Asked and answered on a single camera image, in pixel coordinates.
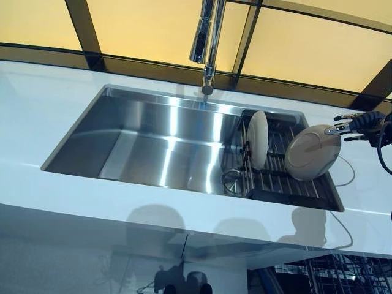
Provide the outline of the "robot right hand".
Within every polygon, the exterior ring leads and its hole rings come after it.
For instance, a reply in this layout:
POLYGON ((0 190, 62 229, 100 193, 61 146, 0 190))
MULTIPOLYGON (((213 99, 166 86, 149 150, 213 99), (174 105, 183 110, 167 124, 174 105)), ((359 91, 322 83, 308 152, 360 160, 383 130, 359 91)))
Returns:
POLYGON ((381 142, 381 147, 391 143, 391 120, 379 111, 351 113, 334 118, 337 122, 325 129, 326 135, 349 135, 345 142, 366 141, 371 147, 376 148, 381 142))

